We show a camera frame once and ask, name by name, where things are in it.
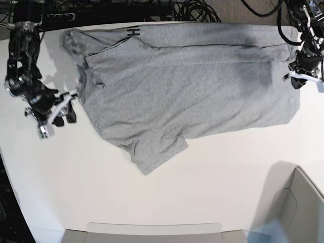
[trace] gray t-shirt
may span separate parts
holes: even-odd
[[[283,31],[297,41],[296,29]],[[275,26],[69,30],[64,47],[96,131],[145,175],[187,148],[185,138],[287,124],[299,108],[299,91],[282,81],[295,48]]]

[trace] white tabletop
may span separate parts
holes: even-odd
[[[60,91],[77,83],[76,68],[61,47],[62,33],[46,33],[38,59],[44,83]],[[4,80],[7,40],[0,42],[0,52]],[[300,101],[288,125],[187,140],[188,149],[144,176],[126,152],[99,137],[78,102],[77,123],[41,140],[36,124],[24,117],[26,103],[1,86],[0,148],[27,224],[43,243],[59,242],[64,229],[87,230],[91,222],[250,229],[264,222],[296,165],[324,164],[324,94],[309,83]]]

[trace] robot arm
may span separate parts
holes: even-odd
[[[288,10],[297,21],[299,31],[302,32],[303,47],[300,51],[297,51],[296,60],[289,64],[290,72],[284,76],[284,79],[291,78],[291,83],[295,89],[303,87],[307,81],[316,82],[319,92],[324,92],[322,69],[324,14],[316,0],[290,0]],[[322,64],[321,74],[319,74],[320,69],[318,68],[320,64]]]
[[[20,7],[28,8],[27,3]],[[49,89],[41,82],[42,75],[37,68],[41,44],[38,25],[28,17],[12,25],[5,86],[13,96],[20,96],[28,102],[30,107],[26,109],[25,115],[35,119],[41,137],[46,138],[53,133],[52,125],[64,125],[63,116],[66,116],[68,123],[76,122],[71,104],[76,95],[57,95],[58,90]]]

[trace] shirt sleeve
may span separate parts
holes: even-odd
[[[172,138],[160,129],[109,130],[110,132],[103,134],[104,139],[127,151],[132,157],[132,162],[144,175],[148,175],[188,147],[184,138]]]

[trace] gray shirt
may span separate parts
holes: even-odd
[[[296,29],[283,31],[297,41]],[[299,108],[299,91],[282,81],[295,48],[275,26],[70,30],[64,47],[96,131],[145,175],[185,149],[185,138],[287,124]]]

